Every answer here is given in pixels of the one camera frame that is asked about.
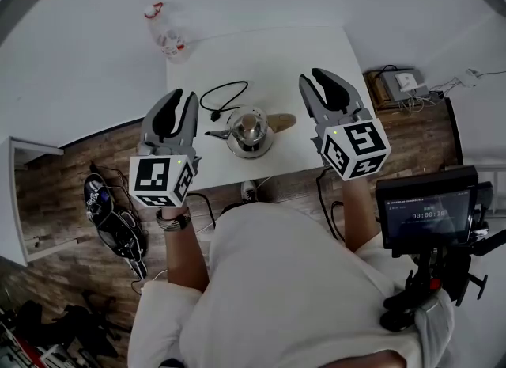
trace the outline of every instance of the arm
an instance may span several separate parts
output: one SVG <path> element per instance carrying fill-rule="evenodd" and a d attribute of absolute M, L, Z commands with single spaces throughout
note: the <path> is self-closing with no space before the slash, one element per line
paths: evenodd
<path fill-rule="evenodd" d="M 186 204 L 163 208 L 162 218 L 186 210 Z M 130 368 L 156 368 L 169 357 L 180 358 L 179 334 L 209 282 L 192 224 L 164 235 L 168 283 L 149 281 L 142 289 L 128 347 Z"/>
<path fill-rule="evenodd" d="M 346 247 L 356 252 L 379 232 L 367 179 L 342 182 Z"/>
<path fill-rule="evenodd" d="M 173 219 L 178 214 L 183 214 L 187 208 L 186 204 L 181 208 L 165 207 L 162 209 L 162 217 Z M 164 235 L 167 247 L 167 280 L 204 292 L 209 276 L 193 224 L 190 223 L 184 230 L 165 232 Z"/>

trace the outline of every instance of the plastic bottle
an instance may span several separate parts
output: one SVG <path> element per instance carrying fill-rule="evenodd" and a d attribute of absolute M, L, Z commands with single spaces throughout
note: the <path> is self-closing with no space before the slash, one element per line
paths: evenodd
<path fill-rule="evenodd" d="M 163 2 L 150 5 L 144 10 L 144 17 L 148 21 L 149 31 L 155 43 L 160 46 L 168 59 L 178 62 L 187 50 L 187 45 L 176 29 L 170 25 L 164 7 Z"/>

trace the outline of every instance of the bracelet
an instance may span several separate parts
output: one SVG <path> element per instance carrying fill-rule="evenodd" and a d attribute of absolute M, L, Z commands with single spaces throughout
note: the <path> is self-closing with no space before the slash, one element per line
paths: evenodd
<path fill-rule="evenodd" d="M 178 214 L 174 219 L 164 219 L 161 217 L 161 209 L 157 212 L 158 226 L 164 232 L 177 232 L 184 230 L 191 222 L 190 209 L 183 214 Z"/>

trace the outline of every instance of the camera rig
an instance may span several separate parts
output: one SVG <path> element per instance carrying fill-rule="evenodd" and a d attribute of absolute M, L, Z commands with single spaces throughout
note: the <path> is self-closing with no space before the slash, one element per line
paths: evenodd
<path fill-rule="evenodd" d="M 411 326 L 415 311 L 440 289 L 460 306 L 472 282 L 481 298 L 488 276 L 478 279 L 469 273 L 471 256 L 484 256 L 506 243 L 506 230 L 484 238 L 492 198 L 493 186 L 478 183 L 473 166 L 377 182 L 384 248 L 393 257 L 415 255 L 418 266 L 406 289 L 385 300 L 384 328 L 399 332 Z"/>

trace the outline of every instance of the screen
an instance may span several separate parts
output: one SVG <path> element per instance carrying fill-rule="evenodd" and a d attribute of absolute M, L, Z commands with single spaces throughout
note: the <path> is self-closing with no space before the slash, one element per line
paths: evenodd
<path fill-rule="evenodd" d="M 470 190 L 385 202 L 388 237 L 453 236 L 468 222 Z"/>

